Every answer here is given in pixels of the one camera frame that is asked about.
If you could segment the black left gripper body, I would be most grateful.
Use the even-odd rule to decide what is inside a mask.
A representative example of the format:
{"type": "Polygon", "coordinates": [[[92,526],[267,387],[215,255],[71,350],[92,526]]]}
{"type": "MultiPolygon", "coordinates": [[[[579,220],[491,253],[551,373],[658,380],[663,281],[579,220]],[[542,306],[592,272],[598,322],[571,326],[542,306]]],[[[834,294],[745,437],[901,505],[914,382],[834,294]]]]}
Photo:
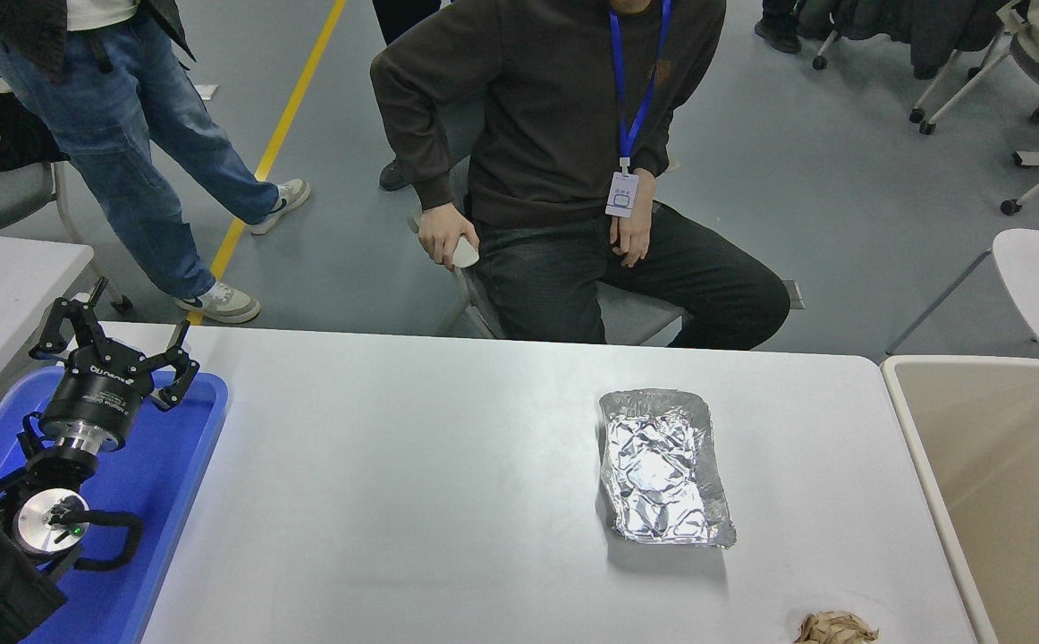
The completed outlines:
{"type": "Polygon", "coordinates": [[[42,433],[56,441],[66,429],[82,424],[103,429],[107,445],[126,445],[143,400],[153,392],[150,371],[139,369],[144,359],[127,345],[107,345],[104,354],[89,345],[75,348],[42,412],[42,433]]]}

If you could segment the person's right hand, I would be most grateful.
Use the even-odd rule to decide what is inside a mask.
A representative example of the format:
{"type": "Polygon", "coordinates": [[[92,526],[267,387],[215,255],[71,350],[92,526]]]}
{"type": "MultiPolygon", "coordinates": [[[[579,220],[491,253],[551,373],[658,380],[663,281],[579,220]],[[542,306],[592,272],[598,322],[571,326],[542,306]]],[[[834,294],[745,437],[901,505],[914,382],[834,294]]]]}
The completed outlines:
{"type": "Polygon", "coordinates": [[[475,226],[453,202],[423,209],[418,223],[418,243],[431,261],[453,272],[455,252],[461,240],[465,240],[471,249],[479,250],[480,240],[475,226]]]}

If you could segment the person's left hand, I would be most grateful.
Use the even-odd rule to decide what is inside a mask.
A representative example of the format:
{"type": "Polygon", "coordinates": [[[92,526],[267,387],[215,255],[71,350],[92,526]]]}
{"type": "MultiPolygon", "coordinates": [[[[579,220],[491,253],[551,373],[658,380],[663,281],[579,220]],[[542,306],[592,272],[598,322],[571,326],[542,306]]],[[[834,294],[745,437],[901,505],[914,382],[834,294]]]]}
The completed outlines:
{"type": "Polygon", "coordinates": [[[649,252],[652,227],[652,207],[657,178],[643,168],[637,168],[637,195],[630,216],[611,217],[609,242],[611,251],[619,257],[622,267],[632,268],[649,252]]]}

